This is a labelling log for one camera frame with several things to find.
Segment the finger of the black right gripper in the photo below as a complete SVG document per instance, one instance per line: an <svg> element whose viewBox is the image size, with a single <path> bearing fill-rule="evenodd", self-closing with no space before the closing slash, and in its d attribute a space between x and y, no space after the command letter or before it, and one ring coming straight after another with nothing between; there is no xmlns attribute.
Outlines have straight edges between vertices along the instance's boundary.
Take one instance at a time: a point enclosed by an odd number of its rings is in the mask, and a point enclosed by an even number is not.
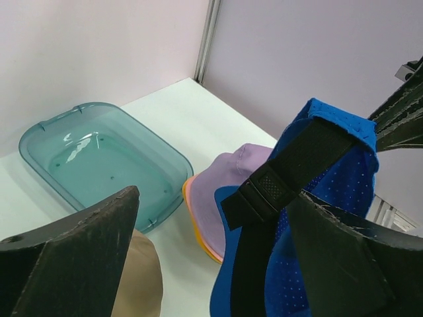
<svg viewBox="0 0 423 317"><path fill-rule="evenodd" d="M378 152L422 148L422 60L399 69L404 83L374 111Z"/></svg>

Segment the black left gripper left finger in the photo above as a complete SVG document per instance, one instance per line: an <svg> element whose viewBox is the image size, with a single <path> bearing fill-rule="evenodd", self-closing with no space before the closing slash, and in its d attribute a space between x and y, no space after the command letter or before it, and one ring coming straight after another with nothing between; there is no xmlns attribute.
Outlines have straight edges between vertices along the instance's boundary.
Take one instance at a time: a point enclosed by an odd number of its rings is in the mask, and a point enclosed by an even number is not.
<svg viewBox="0 0 423 317"><path fill-rule="evenodd" d="M110 316L139 207L128 186L1 241L2 316Z"/></svg>

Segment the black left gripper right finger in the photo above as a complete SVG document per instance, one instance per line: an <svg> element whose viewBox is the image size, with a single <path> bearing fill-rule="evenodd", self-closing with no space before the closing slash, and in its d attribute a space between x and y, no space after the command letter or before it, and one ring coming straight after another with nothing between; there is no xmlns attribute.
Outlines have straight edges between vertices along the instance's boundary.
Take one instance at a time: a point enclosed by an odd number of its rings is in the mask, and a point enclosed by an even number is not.
<svg viewBox="0 0 423 317"><path fill-rule="evenodd" d="M312 316L421 316L422 239L301 194L286 208Z"/></svg>

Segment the beige hat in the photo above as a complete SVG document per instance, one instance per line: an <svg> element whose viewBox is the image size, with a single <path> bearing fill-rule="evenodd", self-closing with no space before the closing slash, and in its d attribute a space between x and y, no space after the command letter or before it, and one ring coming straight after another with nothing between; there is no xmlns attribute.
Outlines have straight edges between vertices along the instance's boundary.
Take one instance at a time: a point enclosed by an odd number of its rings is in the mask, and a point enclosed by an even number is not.
<svg viewBox="0 0 423 317"><path fill-rule="evenodd" d="M154 244L134 230L112 315L152 317L161 314L163 275Z"/></svg>

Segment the blue cap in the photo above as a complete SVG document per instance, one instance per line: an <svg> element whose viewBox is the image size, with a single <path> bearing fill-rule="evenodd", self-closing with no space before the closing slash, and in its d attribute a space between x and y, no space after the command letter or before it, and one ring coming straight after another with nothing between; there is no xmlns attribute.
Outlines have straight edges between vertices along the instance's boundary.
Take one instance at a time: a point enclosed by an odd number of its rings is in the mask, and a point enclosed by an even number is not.
<svg viewBox="0 0 423 317"><path fill-rule="evenodd" d="M347 295L360 244L325 208L365 218L378 168L375 123L310 99L264 163L214 193L226 246L210 314L314 316L315 295Z"/></svg>

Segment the yellow bucket hat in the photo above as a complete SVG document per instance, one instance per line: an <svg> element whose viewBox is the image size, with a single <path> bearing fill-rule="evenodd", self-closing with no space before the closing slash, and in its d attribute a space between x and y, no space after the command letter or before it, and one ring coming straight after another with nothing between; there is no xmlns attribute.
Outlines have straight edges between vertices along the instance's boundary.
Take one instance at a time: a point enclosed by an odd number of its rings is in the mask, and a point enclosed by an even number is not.
<svg viewBox="0 0 423 317"><path fill-rule="evenodd" d="M223 258L219 256L207 243L205 243L204 239L202 238L201 232L199 231L196 220L194 218L194 214L192 212L192 208L190 204L190 189L191 189L192 182L194 181L195 178L196 178L196 175L190 177L189 179L187 179L187 181L185 181L182 187L182 195L183 195L187 210L190 214L190 219L194 229L196 242L212 260L214 260L218 264L222 264Z"/></svg>

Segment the purple bucket hat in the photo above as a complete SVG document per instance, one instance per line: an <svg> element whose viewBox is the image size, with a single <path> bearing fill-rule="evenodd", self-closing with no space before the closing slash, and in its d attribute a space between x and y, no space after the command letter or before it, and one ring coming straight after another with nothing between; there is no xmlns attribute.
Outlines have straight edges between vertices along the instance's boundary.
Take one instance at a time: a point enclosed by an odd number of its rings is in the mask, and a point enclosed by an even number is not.
<svg viewBox="0 0 423 317"><path fill-rule="evenodd" d="M196 174L196 180L202 182L204 195L206 188L215 193L224 186L240 186L266 161L271 152L270 147L245 143L232 153L218 155L209 167Z"/></svg>

